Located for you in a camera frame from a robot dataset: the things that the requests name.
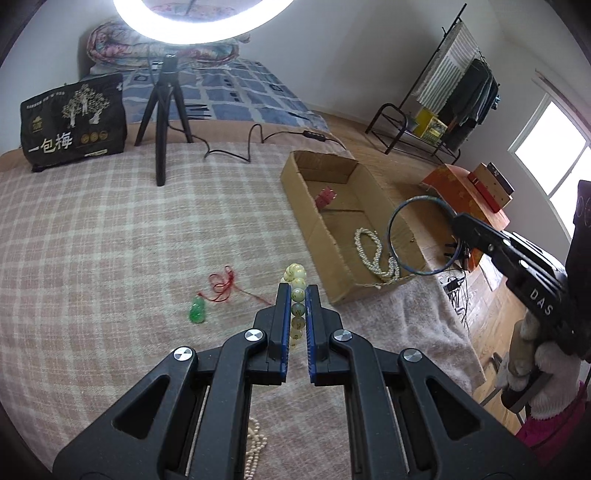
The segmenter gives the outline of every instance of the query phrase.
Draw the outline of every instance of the orange table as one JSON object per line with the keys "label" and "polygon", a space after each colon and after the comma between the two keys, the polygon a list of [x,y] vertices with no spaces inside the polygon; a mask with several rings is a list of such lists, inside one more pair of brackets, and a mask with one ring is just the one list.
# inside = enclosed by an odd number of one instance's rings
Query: orange table
{"label": "orange table", "polygon": [[[428,188],[433,189],[452,208],[460,212],[467,212],[474,218],[488,223],[496,230],[504,230],[509,225],[509,219],[503,210],[494,213],[484,197],[476,187],[468,180],[470,172],[456,165],[442,165],[432,171],[422,182]],[[468,260],[468,269],[473,271],[482,258],[482,252],[472,250]]]}

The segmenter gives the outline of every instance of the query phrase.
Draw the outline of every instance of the red cord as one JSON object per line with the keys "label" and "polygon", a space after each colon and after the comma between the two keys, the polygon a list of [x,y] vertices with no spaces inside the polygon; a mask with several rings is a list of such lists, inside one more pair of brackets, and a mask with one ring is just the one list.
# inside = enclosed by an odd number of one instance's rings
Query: red cord
{"label": "red cord", "polygon": [[212,273],[211,275],[209,275],[209,284],[212,286],[213,292],[217,293],[217,297],[215,297],[214,299],[210,299],[210,298],[206,297],[203,294],[203,292],[201,292],[201,291],[198,292],[197,295],[200,297],[203,297],[205,300],[220,303],[220,302],[226,301],[228,298],[230,298],[230,293],[232,293],[232,287],[234,287],[238,291],[241,291],[242,293],[244,293],[246,295],[250,295],[251,297],[256,298],[258,301],[266,303],[269,306],[273,305],[272,303],[266,301],[262,297],[259,297],[258,295],[255,295],[254,293],[247,292],[246,290],[242,290],[240,287],[238,287],[235,283],[236,275],[234,274],[234,270],[232,270],[232,267],[230,267],[229,265],[226,265],[224,270],[226,271],[226,274],[228,275],[227,279],[225,279],[223,277],[223,274],[219,274],[219,273]]}

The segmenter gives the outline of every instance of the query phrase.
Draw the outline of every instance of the window frame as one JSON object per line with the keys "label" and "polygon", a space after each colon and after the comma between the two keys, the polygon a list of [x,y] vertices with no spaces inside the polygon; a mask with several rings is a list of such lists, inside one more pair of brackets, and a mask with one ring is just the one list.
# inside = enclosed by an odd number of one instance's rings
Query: window frame
{"label": "window frame", "polygon": [[[579,155],[577,156],[577,158],[575,159],[573,164],[569,167],[569,169],[566,171],[566,173],[562,176],[562,178],[554,186],[552,191],[550,193],[546,193],[546,191],[542,188],[542,185],[540,185],[540,182],[535,178],[534,174],[532,174],[530,169],[527,168],[527,166],[523,163],[523,161],[517,156],[516,152],[519,149],[519,147],[521,146],[521,144],[525,141],[525,139],[530,135],[530,133],[534,129],[534,127],[538,124],[538,121],[540,120],[540,118],[542,117],[542,115],[544,114],[544,112],[546,111],[546,109],[548,108],[548,106],[551,103],[555,104],[562,111],[562,113],[564,113],[566,115],[566,117],[570,120],[570,122],[574,125],[574,127],[579,131],[579,133],[581,134],[581,136],[585,140],[585,145],[581,149],[581,152],[579,153]],[[562,184],[565,182],[565,180],[568,178],[568,176],[572,173],[573,169],[575,168],[575,166],[577,165],[577,163],[579,162],[579,160],[581,159],[581,157],[583,156],[583,154],[585,153],[585,151],[588,148],[591,148],[591,135],[589,135],[586,132],[586,130],[581,127],[581,125],[579,124],[576,117],[574,115],[572,115],[568,111],[568,109],[566,109],[562,105],[562,102],[559,99],[555,98],[553,95],[549,94],[548,92],[545,92],[544,97],[542,98],[542,101],[538,105],[538,108],[535,110],[535,112],[531,116],[530,120],[525,124],[525,127],[523,128],[521,133],[519,133],[519,135],[514,140],[514,142],[511,144],[511,146],[509,147],[509,150],[508,150],[509,154],[513,157],[513,159],[517,161],[517,163],[525,171],[527,176],[534,182],[538,191],[542,195],[544,195],[548,205],[550,205],[550,209],[554,213],[554,216],[558,219],[558,222],[559,222],[564,234],[567,236],[567,238],[569,238],[569,240],[572,240],[571,234],[568,231],[568,229],[566,228],[566,225],[564,224],[562,217],[558,214],[556,207],[554,207],[554,203],[552,203],[552,197],[554,196],[554,194],[556,194],[558,189],[562,186]]]}

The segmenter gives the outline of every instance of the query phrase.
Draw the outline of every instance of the silver bolt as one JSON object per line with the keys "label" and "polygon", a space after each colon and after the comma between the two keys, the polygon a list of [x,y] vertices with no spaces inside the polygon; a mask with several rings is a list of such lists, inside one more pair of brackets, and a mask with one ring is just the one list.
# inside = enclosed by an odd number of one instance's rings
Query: silver bolt
{"label": "silver bolt", "polygon": [[421,358],[423,358],[423,354],[419,352],[416,348],[408,348],[402,354],[404,359],[407,362],[417,363]]}
{"label": "silver bolt", "polygon": [[333,333],[335,340],[339,342],[348,342],[353,338],[353,334],[348,330],[337,330]]}
{"label": "silver bolt", "polygon": [[174,359],[179,362],[189,360],[193,356],[193,351],[188,346],[181,346],[174,351]]}
{"label": "silver bolt", "polygon": [[244,338],[249,342],[258,342],[263,337],[263,332],[259,329],[253,328],[244,334]]}

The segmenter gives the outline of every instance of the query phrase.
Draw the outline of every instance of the brown box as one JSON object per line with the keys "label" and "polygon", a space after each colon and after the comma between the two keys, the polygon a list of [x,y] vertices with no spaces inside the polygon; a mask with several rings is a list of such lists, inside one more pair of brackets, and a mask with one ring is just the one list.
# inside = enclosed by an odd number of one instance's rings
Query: brown box
{"label": "brown box", "polygon": [[[411,277],[401,269],[399,282],[378,289],[374,284],[384,282],[359,258],[355,231],[364,227],[385,238],[394,211],[391,200],[366,167],[351,158],[295,151],[285,164],[281,182],[331,303],[390,291]],[[314,199],[327,186],[337,196],[319,212]],[[361,239],[369,259],[373,259],[375,244],[366,235]],[[402,261],[418,270],[425,268],[413,233],[400,215],[394,222],[391,239]],[[384,245],[382,271],[388,269],[388,257]]]}
{"label": "brown box", "polygon": [[477,166],[476,170],[474,170],[474,175],[486,187],[501,208],[513,200],[511,195],[505,191],[492,172],[486,168],[484,163]]}

